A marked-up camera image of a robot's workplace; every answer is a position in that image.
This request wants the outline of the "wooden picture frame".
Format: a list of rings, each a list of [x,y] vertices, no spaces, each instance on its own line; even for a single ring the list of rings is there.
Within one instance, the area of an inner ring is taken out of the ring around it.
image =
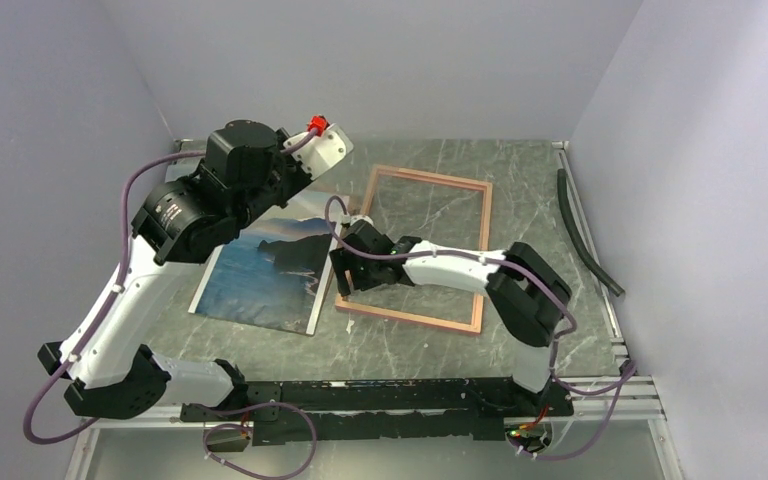
[[[379,180],[383,177],[393,177],[403,180],[416,181],[434,186],[445,186],[462,190],[475,191],[481,194],[481,215],[478,237],[478,252],[435,246],[428,241],[419,243],[422,256],[407,262],[411,273],[419,273],[421,285],[436,285],[458,289],[473,294],[472,310],[466,323],[455,320],[435,318],[427,315],[404,312],[351,302],[346,296],[338,295],[335,300],[337,310],[346,313],[371,315],[388,320],[407,321],[424,326],[442,328],[459,333],[478,334],[481,332],[486,295],[487,276],[493,270],[492,259],[500,259],[499,253],[487,250],[490,230],[490,214],[492,205],[492,184],[486,181],[454,177],[439,173],[375,165],[369,179],[367,192],[361,207],[361,212],[371,211],[373,197]]]

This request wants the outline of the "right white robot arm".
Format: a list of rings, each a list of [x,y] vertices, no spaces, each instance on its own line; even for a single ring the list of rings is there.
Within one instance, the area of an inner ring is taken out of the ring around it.
[[[383,285],[431,285],[487,298],[517,342],[512,406],[532,415],[546,405],[571,289],[530,245],[474,251],[415,236],[393,241],[365,219],[353,221],[335,242],[329,258],[343,296]]]

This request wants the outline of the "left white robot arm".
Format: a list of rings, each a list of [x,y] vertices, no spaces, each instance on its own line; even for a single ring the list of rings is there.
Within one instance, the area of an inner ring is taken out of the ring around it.
[[[184,280],[214,250],[311,183],[288,133],[234,120],[212,132],[189,173],[155,187],[124,219],[124,251],[105,293],[66,340],[39,359],[68,381],[78,416],[126,420],[154,406],[200,404],[232,420],[248,403],[243,374],[217,359],[189,362],[152,351],[144,337]]]

